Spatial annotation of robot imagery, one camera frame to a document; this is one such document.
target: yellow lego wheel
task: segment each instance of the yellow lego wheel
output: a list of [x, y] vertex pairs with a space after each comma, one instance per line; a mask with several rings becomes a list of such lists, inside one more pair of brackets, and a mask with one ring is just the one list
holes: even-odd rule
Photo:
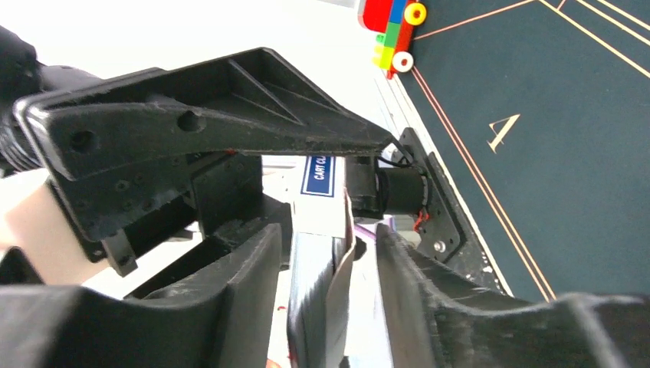
[[426, 19], [426, 8], [419, 2], [409, 4], [404, 10], [404, 20], [410, 25], [421, 25]]

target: red wire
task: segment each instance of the red wire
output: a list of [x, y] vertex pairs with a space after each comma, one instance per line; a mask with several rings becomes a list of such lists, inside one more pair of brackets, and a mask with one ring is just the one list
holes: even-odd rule
[[415, 224], [413, 225], [413, 231], [419, 233], [420, 232], [420, 225], [424, 222], [427, 221], [431, 218], [431, 216], [427, 213], [426, 215], [423, 213], [424, 211], [420, 210], [420, 213], [418, 214], [418, 219], [415, 221]]

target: dark green felt table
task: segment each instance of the dark green felt table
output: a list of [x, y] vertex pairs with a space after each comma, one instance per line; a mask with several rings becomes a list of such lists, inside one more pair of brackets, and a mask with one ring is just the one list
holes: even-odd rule
[[650, 2], [422, 2], [399, 78], [514, 294], [650, 294]]

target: blue lego brick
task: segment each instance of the blue lego brick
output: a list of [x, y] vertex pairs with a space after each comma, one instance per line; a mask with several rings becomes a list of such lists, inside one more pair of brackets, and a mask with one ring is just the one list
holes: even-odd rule
[[393, 0], [392, 8], [390, 8], [390, 16], [388, 21], [391, 23], [401, 24], [404, 19], [404, 8], [406, 8], [408, 0]]

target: green lego brick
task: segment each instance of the green lego brick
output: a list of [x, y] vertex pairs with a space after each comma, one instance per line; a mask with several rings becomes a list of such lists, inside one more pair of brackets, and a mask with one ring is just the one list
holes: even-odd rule
[[388, 48], [395, 48], [397, 46], [400, 27], [402, 26], [397, 23], [388, 23], [388, 26], [386, 26], [386, 36], [384, 37], [384, 46]]

